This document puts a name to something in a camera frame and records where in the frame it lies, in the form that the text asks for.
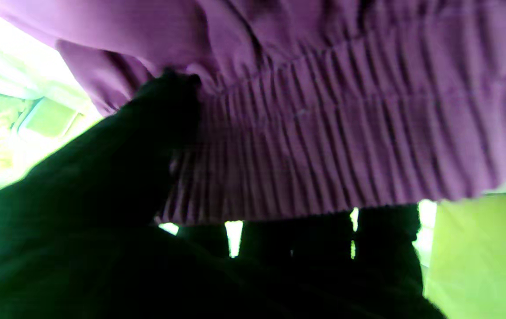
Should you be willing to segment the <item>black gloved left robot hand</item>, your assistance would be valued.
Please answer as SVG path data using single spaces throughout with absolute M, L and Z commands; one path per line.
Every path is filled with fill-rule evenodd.
M 167 70 L 0 189 L 0 319 L 443 319 L 423 294 L 417 204 L 155 224 L 196 137 L 196 75 Z

